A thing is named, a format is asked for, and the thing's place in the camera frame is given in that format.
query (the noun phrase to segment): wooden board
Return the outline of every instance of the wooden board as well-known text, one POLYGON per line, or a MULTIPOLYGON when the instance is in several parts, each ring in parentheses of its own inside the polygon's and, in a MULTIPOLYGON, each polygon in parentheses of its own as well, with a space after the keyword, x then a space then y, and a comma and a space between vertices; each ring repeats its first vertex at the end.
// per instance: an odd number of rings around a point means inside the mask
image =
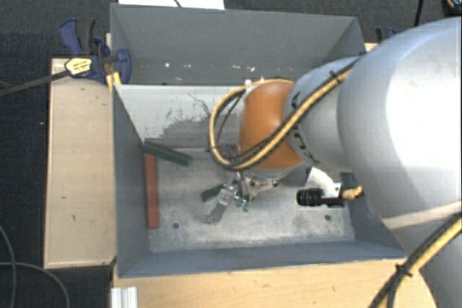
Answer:
MULTIPOLYGON (((314 265, 232 273, 114 278, 138 287, 139 308, 366 308, 402 260, 314 265)), ((434 308, 420 274, 404 285, 395 308, 434 308)))
MULTIPOLYGON (((66 59, 52 60, 52 73, 66 59)), ((66 77, 50 88, 45 268, 107 265, 116 255, 108 87, 66 77)))

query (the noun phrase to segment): bin floor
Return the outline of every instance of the bin floor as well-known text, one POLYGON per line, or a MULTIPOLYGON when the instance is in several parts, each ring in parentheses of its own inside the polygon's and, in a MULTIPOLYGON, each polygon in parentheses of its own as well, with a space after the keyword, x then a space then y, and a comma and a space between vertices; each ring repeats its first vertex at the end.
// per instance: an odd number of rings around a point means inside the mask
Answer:
POLYGON ((230 172, 203 149, 182 151, 193 157, 188 167, 157 160, 160 227, 149 230, 152 252, 354 239, 347 206, 301 207, 298 188, 283 184, 258 194, 248 213, 232 201, 218 224, 206 223, 216 198, 204 203, 201 192, 226 182, 230 172))

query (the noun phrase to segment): yellow cable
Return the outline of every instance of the yellow cable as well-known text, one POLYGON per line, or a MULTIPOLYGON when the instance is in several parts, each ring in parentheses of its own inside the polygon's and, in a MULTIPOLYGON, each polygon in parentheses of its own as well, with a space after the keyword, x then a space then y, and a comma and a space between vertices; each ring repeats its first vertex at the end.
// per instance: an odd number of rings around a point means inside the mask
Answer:
POLYGON ((231 90, 228 92, 222 99, 219 100, 219 102, 215 105, 212 114, 210 115, 210 120, 209 120, 209 141, 210 141, 210 147, 211 151, 214 154, 215 158, 222 164, 225 165, 230 165, 231 162, 229 162, 227 159, 223 158, 221 154, 219 153, 219 150, 217 148, 217 143, 215 142, 215 120, 217 119, 218 111, 221 108, 221 106, 231 97, 239 94, 240 92, 243 92, 247 89, 250 89, 251 87, 257 87, 262 84, 268 84, 270 82, 278 82, 281 81, 282 79, 267 79, 267 80, 258 80, 255 82, 251 82, 250 84, 246 84, 244 86, 236 87, 235 89, 231 90))
MULTIPOLYGON (((251 166, 252 164, 257 163, 260 161, 263 157, 268 155, 268 153, 274 149, 274 147, 282 141, 282 139, 289 133, 289 131, 292 129, 293 126, 297 123, 297 121, 310 109, 311 106, 313 106, 317 101, 319 101, 321 98, 323 98, 328 92, 330 92, 334 87, 342 83, 348 73, 350 72, 351 69, 348 69, 338 76, 336 76, 335 79, 332 79, 329 81, 327 84, 316 90, 314 93, 311 94, 311 96, 304 101, 301 106, 298 107, 297 111, 295 114, 285 123, 284 127, 278 132, 275 137, 268 142, 255 156, 251 157, 249 160, 238 164, 236 166, 233 166, 232 168, 234 170, 242 170, 245 169, 247 166, 251 166)), ((278 81, 274 79, 270 80, 265 80, 262 82, 254 82, 249 85, 245 85, 243 87, 238 87, 237 89, 232 90, 228 94, 226 94, 215 106, 212 116, 210 117, 209 121, 209 140, 210 140, 210 146, 212 148, 212 153, 215 156, 216 160, 224 165, 230 166, 231 162, 228 161, 227 159, 223 158, 221 154, 219 153, 218 149, 216 148, 216 143, 215 143, 215 137, 214 137, 214 121, 217 116, 218 110, 221 108, 222 104, 229 99, 231 96, 234 94, 237 94, 239 92, 242 92, 243 90, 248 89, 249 87, 252 86, 258 86, 260 84, 264 84, 266 82, 273 82, 273 81, 278 81)))
MULTIPOLYGON (((409 268, 409 274, 413 275, 424 267, 436 254, 441 251, 449 242, 454 239, 462 231, 462 217, 445 230, 435 241, 429 245, 429 247, 415 260, 415 262, 409 268)), ((405 275, 399 282, 396 289, 396 296, 399 290, 403 287, 403 284, 408 281, 411 276, 405 275)))
POLYGON ((342 194, 341 197, 343 199, 346 199, 348 201, 352 201, 353 199, 357 198, 362 194, 362 186, 358 185, 355 188, 352 189, 346 189, 342 194))

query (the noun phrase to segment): gray bin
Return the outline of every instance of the gray bin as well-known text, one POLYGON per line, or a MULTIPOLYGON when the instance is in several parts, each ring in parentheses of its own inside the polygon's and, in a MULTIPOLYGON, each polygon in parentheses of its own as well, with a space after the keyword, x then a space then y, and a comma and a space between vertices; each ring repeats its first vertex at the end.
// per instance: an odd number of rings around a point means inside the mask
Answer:
MULTIPOLYGON (((120 277, 404 256, 366 197, 345 208, 303 208, 295 203, 296 176, 260 194, 248 213, 231 204, 215 225, 205 222, 213 201, 200 198, 229 175, 206 152, 217 100, 246 79, 298 79, 359 55, 355 18, 112 4, 111 40, 113 50, 129 49, 134 65, 130 84, 113 93, 120 277), (147 224, 141 143, 148 137, 193 157, 188 167, 157 160, 159 229, 147 224)), ((239 116, 238 106, 223 141, 237 136, 239 116)))

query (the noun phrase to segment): blue clamp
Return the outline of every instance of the blue clamp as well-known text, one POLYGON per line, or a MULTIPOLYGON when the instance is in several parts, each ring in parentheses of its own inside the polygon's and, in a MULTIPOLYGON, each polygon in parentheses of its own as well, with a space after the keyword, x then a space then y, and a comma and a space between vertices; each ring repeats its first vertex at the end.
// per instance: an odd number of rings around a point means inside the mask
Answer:
POLYGON ((86 79, 105 84, 108 72, 105 71, 104 65, 111 64, 111 70, 118 71, 121 75, 122 84, 128 84, 131 75, 131 59, 128 50, 118 49, 117 53, 112 56, 108 44, 102 37, 92 37, 94 24, 93 19, 79 21, 77 18, 71 18, 66 20, 58 28, 61 42, 69 49, 72 58, 85 56, 91 59, 92 72, 85 74, 86 79), (97 48, 96 55, 92 52, 92 44, 97 48))

